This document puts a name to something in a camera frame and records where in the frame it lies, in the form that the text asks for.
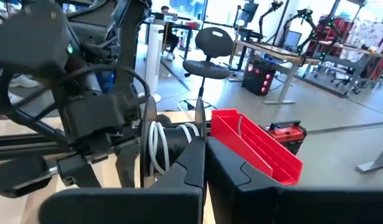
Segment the concrete floor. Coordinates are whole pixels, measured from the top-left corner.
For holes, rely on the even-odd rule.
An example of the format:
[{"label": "concrete floor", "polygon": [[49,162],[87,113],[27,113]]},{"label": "concrete floor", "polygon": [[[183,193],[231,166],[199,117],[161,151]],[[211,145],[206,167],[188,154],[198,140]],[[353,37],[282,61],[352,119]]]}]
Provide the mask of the concrete floor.
[{"label": "concrete floor", "polygon": [[[143,73],[144,70],[143,51],[141,48],[138,53],[138,73]],[[184,77],[181,57],[176,57],[173,62],[163,60],[163,64],[158,86],[158,94],[162,96],[162,100],[157,107],[159,111],[177,110],[178,101],[197,96],[201,78],[194,75]],[[284,75],[279,76],[279,79],[285,78]],[[279,85],[280,82],[274,81],[272,89]],[[281,87],[272,90],[266,97],[261,97],[241,88],[239,83],[206,80],[204,100],[219,109],[237,108],[257,124],[298,119],[309,131],[383,122],[383,87],[364,90],[360,95],[351,95],[350,99],[344,99],[294,80],[286,99],[294,100],[296,104],[264,105],[263,100],[274,100],[278,97]],[[20,88],[12,91],[19,95],[28,92]],[[49,95],[44,96],[41,101],[29,106],[28,110],[35,112],[49,100]],[[304,162],[300,184],[383,186],[383,169],[364,175],[354,170],[356,165],[375,159],[381,150],[383,126],[309,135],[298,154]]]}]

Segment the red plastic tray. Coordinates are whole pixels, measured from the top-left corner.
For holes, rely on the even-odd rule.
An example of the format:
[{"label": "red plastic tray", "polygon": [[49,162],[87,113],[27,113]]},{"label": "red plastic tray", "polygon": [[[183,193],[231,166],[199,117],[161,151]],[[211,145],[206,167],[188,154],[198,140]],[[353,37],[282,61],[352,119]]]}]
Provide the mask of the red plastic tray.
[{"label": "red plastic tray", "polygon": [[213,110],[210,135],[279,183],[298,183],[303,163],[237,110]]}]

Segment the green light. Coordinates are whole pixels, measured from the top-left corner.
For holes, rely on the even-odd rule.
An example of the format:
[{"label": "green light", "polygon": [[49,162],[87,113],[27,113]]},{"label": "green light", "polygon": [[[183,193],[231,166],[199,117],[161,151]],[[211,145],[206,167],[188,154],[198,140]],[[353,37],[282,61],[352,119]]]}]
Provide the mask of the green light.
[{"label": "green light", "polygon": [[71,46],[71,44],[68,45],[67,50],[68,50],[68,53],[70,54],[73,53],[73,47]]}]

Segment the black stool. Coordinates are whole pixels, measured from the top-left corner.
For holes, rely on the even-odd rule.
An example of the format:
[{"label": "black stool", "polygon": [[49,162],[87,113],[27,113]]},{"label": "black stool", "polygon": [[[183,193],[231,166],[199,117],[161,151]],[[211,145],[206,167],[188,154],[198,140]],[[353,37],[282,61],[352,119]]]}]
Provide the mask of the black stool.
[{"label": "black stool", "polygon": [[[232,54],[234,42],[230,35],[217,27],[209,27],[202,29],[196,36],[196,45],[198,49],[201,49],[206,55],[204,61],[185,60],[183,61],[183,68],[186,70],[185,77],[190,75],[198,75],[202,77],[202,84],[199,88],[198,97],[202,97],[204,94],[205,78],[224,79],[230,75],[230,70],[227,67],[222,67],[212,63],[210,60],[217,57],[226,57]],[[186,99],[177,103],[177,107],[181,111],[181,104],[187,106],[186,110],[194,110],[197,99]],[[214,108],[215,106],[204,101],[205,108]]]}]

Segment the red toolbox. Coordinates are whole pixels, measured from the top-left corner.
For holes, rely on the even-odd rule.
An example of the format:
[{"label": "red toolbox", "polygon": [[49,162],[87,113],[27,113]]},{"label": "red toolbox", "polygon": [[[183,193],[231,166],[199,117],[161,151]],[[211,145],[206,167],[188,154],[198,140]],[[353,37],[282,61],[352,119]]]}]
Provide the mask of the red toolbox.
[{"label": "red toolbox", "polygon": [[303,163],[237,110],[213,110],[210,135],[279,183],[298,183]]},{"label": "red toolbox", "polygon": [[306,129],[302,128],[300,123],[301,121],[272,123],[265,129],[276,141],[296,155],[306,137]]}]

